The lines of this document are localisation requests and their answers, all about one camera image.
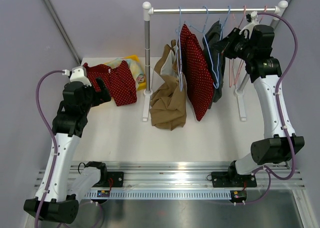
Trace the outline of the grey dotted skirt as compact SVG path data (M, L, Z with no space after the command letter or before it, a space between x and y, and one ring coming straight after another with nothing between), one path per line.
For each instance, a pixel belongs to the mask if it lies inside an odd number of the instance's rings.
M212 59L214 62L214 70L219 75L219 88L215 89L214 86L214 91L213 91L213 97L212 97L212 103L217 103L221 97L222 97L222 88L223 88L223 83L224 83L224 72L225 72L225 64L226 64L226 58L221 55L219 52L217 52L213 44L220 41L220 36L222 34L222 24L220 21L216 21L210 29L206 33L206 38L208 41L209 49L212 55ZM214 79L213 72L211 71L211 62L208 56L206 44L204 38L202 38L202 44L203 44L203 53L205 60L207 62L208 70L210 72L210 75L212 77L212 80Z

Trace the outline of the floral pastel skirt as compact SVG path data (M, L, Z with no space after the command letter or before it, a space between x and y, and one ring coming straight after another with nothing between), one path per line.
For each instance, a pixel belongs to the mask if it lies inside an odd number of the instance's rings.
M130 59L130 58L127 58L127 59L122 59L122 58L116 58L108 63L105 63L105 65L111 67L112 69L115 69L116 67L118 67L123 61L125 61L128 66L129 66L129 69L132 73L132 76L135 80L135 82L137 84L140 84L140 83L143 83L144 80L145 80L145 73L143 72L143 69L140 65L139 62L133 60L133 59Z

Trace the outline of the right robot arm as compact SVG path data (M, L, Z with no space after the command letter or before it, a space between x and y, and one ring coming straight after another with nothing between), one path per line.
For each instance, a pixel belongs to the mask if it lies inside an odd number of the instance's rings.
M250 153L233 161L226 172L212 172L212 185L256 187L254 172L268 164L292 161L305 144L291 125L282 92L282 70L278 59L271 56L275 37L271 26L258 24L252 31L234 28L214 48L227 58L240 58L260 102L264 139L251 144Z

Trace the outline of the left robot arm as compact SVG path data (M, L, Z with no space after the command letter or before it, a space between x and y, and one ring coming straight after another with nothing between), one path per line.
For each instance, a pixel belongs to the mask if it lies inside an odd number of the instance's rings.
M105 163L88 162L80 176L68 183L71 162L88 122L88 113L94 106L110 101L102 80L96 92L88 78L73 78L64 86L52 125L48 126L52 145L42 183L33 199L27 199L23 209L34 217L34 227L40 221L71 224L79 210L80 201L94 185L108 182Z

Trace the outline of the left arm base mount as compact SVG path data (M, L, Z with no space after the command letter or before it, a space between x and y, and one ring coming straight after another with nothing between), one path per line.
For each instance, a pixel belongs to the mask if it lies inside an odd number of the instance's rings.
M124 184L124 172L108 172L107 179L96 183L93 188L122 188Z

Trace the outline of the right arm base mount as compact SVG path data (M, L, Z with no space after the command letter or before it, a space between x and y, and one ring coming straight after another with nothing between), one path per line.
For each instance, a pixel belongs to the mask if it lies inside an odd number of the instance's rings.
M257 181L252 175L230 175L228 172L211 172L206 179L214 188L256 188Z

